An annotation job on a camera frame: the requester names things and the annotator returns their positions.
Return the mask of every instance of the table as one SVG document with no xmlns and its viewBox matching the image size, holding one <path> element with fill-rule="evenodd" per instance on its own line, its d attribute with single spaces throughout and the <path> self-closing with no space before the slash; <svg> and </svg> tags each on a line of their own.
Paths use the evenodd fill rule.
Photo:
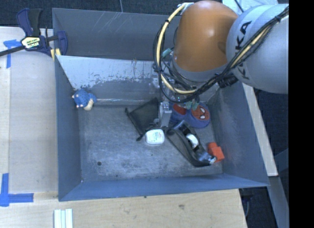
<svg viewBox="0 0 314 228">
<path fill-rule="evenodd" d="M 0 51 L 6 47 L 5 40 L 20 40 L 24 36 L 18 27 L 0 27 Z M 33 203 L 11 203 L 9 207 L 0 207 L 0 227 L 52 227 L 53 211 L 55 209 L 73 210 L 74 227 L 212 227 L 212 228 L 246 228 L 241 198 L 237 189 L 221 190 L 202 193 L 175 194 L 150 197 L 133 197 L 117 199 L 100 199 L 88 201 L 59 202 L 57 199 L 57 156 L 56 146 L 52 147 L 53 136 L 44 140 L 36 140 L 30 136 L 26 147 L 13 147 L 16 140 L 11 139 L 10 116 L 15 112 L 11 108 L 12 90 L 11 72 L 18 60 L 35 63 L 36 59 L 53 62 L 48 56 L 37 52 L 20 51 L 12 54 L 12 66 L 6 68 L 7 57 L 0 57 L 0 176 L 9 173 L 9 193 L 23 193 L 29 189 L 34 193 Z M 247 100 L 267 174 L 277 176 L 278 172 L 271 152 L 261 113 L 255 99 L 254 91 L 244 86 Z M 28 96 L 35 94 L 28 91 Z M 34 105 L 22 104 L 21 117 L 27 114 Z M 45 118 L 45 114 L 36 117 Z M 45 132 L 49 123 L 36 125 L 37 131 Z"/>
</svg>

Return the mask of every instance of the plush toy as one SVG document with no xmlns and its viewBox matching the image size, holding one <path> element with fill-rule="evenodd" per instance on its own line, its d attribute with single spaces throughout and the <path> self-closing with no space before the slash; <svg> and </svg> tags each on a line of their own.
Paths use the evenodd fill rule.
<svg viewBox="0 0 314 228">
<path fill-rule="evenodd" d="M 83 108 L 84 110 L 91 110 L 93 104 L 97 101 L 95 95 L 87 93 L 84 89 L 77 90 L 74 95 L 72 95 L 77 108 Z"/>
</svg>

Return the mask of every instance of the orange object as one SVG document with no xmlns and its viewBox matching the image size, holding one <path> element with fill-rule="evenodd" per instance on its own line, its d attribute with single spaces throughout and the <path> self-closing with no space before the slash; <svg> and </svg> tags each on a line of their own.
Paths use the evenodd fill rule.
<svg viewBox="0 0 314 228">
<path fill-rule="evenodd" d="M 173 58 L 189 72 L 203 72 L 227 63 L 226 41 L 238 15 L 223 3 L 201 0 L 183 13 Z"/>
<path fill-rule="evenodd" d="M 225 158 L 221 148 L 215 142 L 208 143 L 207 148 L 207 152 L 217 158 L 216 162 Z"/>
<path fill-rule="evenodd" d="M 172 108 L 177 111 L 179 114 L 181 115 L 185 115 L 186 114 L 186 108 L 180 107 L 179 105 L 177 105 L 176 103 L 172 106 Z"/>
</svg>

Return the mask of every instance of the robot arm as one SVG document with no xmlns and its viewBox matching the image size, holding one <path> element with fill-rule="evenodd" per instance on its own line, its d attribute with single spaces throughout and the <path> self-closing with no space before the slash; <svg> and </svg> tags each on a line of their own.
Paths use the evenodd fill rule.
<svg viewBox="0 0 314 228">
<path fill-rule="evenodd" d="M 238 17 L 216 1 L 180 5 L 160 30 L 154 56 L 160 85 L 183 99 L 173 100 L 163 91 L 165 96 L 188 102 L 216 83 L 237 80 L 268 92 L 288 93 L 288 8 L 288 4 L 263 5 Z M 160 46 L 168 24 L 183 10 L 168 65 L 176 80 L 185 82 L 182 87 L 169 82 L 163 72 Z"/>
</svg>

